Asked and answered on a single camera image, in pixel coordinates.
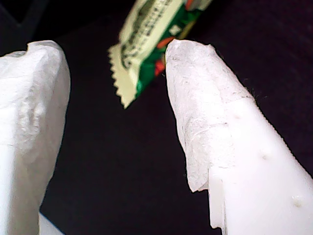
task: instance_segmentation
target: black surface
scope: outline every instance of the black surface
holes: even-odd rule
[[[72,77],[64,141],[41,211],[67,235],[220,234],[191,193],[162,76],[127,110],[107,49],[129,9],[55,39]],[[213,44],[313,174],[313,4],[215,0],[189,39]]]

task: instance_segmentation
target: candy wrapper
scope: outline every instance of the candy wrapper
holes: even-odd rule
[[[116,94],[124,108],[165,69],[165,50],[183,39],[212,0],[137,0],[109,49]]]

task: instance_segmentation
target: tissue paper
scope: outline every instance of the tissue paper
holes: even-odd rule
[[[168,95],[192,191],[224,235],[312,235],[313,179],[211,45],[173,40]]]
[[[54,171],[70,90],[62,49],[28,44],[0,58],[0,234],[39,233],[39,207]]]

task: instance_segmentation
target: white plastic object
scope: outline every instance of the white plastic object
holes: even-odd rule
[[[41,235],[53,227],[39,220],[39,208],[61,145],[69,90],[67,61],[53,41],[0,57],[1,235],[39,234],[39,221]]]
[[[168,95],[192,191],[223,235],[313,235],[313,179],[210,45],[173,40]]]

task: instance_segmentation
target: white tissue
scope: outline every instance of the white tissue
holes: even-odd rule
[[[168,95],[192,191],[224,235],[312,235],[313,179],[210,45],[173,40]]]
[[[0,58],[0,234],[39,233],[39,207],[54,171],[70,90],[53,41]]]

